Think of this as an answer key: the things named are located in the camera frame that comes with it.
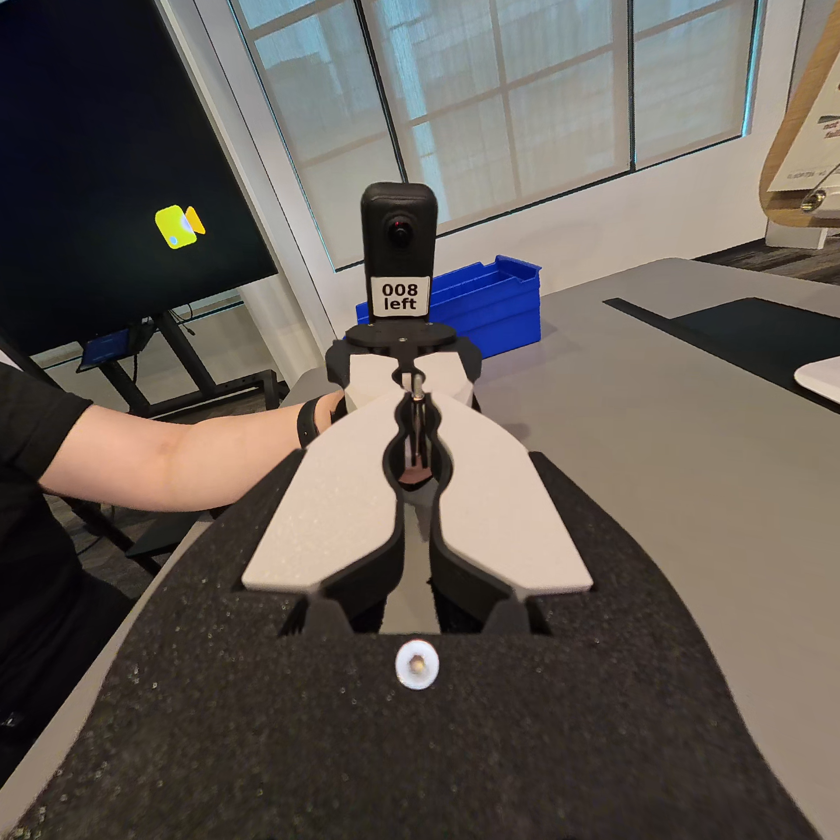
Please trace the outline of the small blue device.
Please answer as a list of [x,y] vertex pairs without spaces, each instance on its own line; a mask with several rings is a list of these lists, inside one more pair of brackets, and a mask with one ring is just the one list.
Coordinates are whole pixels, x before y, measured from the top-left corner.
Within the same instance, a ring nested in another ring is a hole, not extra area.
[[81,345],[80,363],[77,372],[98,368],[111,361],[120,361],[133,355],[132,329],[126,328],[116,332],[90,339]]

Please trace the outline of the white desktop board stand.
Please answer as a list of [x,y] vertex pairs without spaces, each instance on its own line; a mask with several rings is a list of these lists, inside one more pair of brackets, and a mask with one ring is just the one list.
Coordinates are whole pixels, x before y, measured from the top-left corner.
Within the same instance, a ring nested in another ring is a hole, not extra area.
[[[786,277],[838,286],[838,227],[784,227],[768,222],[765,244],[793,252],[782,267],[771,271]],[[839,404],[839,357],[804,364],[794,373],[796,384],[830,403]]]

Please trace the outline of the large paned window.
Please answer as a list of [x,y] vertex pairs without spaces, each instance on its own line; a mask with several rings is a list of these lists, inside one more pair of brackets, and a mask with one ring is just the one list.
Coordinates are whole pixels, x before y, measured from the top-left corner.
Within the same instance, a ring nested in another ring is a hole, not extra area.
[[335,270],[360,199],[476,226],[742,136],[757,2],[227,2]]

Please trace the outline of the person's black shirt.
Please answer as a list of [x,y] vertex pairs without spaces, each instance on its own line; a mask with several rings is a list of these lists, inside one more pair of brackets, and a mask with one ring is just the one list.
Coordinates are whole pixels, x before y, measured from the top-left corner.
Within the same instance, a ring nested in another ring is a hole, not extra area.
[[133,606],[83,570],[39,484],[89,406],[2,364],[2,763],[29,749]]

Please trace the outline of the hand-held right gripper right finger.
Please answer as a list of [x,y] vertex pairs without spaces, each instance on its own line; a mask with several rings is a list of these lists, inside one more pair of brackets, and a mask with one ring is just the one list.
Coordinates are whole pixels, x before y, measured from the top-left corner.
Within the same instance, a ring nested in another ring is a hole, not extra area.
[[538,469],[506,428],[442,392],[427,395],[437,491],[429,559],[435,591],[485,627],[498,605],[529,628],[534,598],[594,580]]

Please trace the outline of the wooden instruction board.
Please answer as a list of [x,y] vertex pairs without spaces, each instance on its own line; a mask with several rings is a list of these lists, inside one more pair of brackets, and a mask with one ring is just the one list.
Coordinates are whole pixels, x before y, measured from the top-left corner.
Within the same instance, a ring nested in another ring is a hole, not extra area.
[[791,93],[759,202],[776,226],[839,227],[839,2],[804,2]]

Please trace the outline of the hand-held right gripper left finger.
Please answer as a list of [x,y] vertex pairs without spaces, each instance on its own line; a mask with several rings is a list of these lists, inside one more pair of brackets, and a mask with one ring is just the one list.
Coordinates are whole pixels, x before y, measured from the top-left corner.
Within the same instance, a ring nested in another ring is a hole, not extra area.
[[247,591],[331,600],[351,623],[385,603],[404,570],[410,402],[388,392],[307,447],[242,574]]

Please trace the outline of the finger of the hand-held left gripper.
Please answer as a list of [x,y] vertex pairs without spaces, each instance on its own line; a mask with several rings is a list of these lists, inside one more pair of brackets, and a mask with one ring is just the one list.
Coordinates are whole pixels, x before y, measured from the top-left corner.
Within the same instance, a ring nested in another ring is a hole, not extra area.
[[382,396],[404,398],[398,359],[381,354],[352,354],[345,405],[353,413]]
[[467,407],[473,407],[474,384],[468,378],[457,352],[435,352],[420,356],[418,370],[423,374],[424,393],[444,394]]

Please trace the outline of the large black monitor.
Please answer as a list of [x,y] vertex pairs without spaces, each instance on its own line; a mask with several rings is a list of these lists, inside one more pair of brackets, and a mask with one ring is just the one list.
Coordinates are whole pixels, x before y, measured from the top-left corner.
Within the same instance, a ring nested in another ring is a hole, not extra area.
[[2,331],[26,354],[277,266],[154,2],[1,8]]

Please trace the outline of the silver bolt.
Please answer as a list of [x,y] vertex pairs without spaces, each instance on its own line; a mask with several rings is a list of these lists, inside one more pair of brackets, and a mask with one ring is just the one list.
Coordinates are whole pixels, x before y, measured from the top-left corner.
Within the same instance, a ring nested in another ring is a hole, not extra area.
[[[413,373],[411,395],[414,390],[423,389],[424,374]],[[414,403],[412,399],[411,429],[409,434],[411,446],[412,466],[425,469],[428,466],[427,435],[426,435],[426,400],[422,404]]]

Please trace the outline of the blue plastic parts bin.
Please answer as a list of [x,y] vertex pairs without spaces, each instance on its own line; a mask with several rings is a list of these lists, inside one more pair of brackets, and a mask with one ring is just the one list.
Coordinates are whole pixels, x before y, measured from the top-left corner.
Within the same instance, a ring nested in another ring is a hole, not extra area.
[[452,328],[486,359],[541,339],[541,267],[498,255],[430,280],[428,318]]

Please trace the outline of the black table mat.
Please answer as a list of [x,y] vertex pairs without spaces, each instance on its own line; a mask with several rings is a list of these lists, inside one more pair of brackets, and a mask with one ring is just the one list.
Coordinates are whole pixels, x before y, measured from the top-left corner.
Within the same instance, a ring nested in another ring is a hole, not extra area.
[[804,388],[795,371],[837,356],[838,318],[750,297],[666,318],[621,298],[609,306],[709,355],[838,413],[832,398]]

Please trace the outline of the black monitor stand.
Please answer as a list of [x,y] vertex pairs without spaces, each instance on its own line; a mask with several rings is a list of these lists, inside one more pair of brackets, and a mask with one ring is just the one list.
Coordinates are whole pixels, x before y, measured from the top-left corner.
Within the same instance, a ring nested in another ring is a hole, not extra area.
[[81,344],[72,342],[32,356],[55,384],[100,406],[144,417],[182,417],[199,406],[228,404],[243,394],[258,394],[267,408],[277,408],[290,387],[273,368],[262,339],[256,355],[229,359],[243,350],[245,306],[222,308],[194,318],[172,311],[132,326],[128,358],[77,372]]

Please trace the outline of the person's left forearm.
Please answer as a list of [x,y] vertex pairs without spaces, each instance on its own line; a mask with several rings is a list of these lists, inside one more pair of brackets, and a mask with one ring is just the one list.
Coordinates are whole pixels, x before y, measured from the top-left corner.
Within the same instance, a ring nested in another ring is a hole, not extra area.
[[91,406],[38,483],[54,495],[134,510],[231,505],[298,448],[300,409],[184,425]]

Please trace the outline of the grey desk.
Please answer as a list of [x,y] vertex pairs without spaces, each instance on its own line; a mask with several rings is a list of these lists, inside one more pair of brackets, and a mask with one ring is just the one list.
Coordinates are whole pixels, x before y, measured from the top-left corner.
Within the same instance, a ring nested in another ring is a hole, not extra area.
[[280,632],[238,585],[277,482],[146,598],[96,704],[2,791],[15,838],[838,838],[838,413],[607,304],[741,298],[838,316],[819,283],[665,259],[543,300],[484,412],[565,474],[593,593],[545,635]]

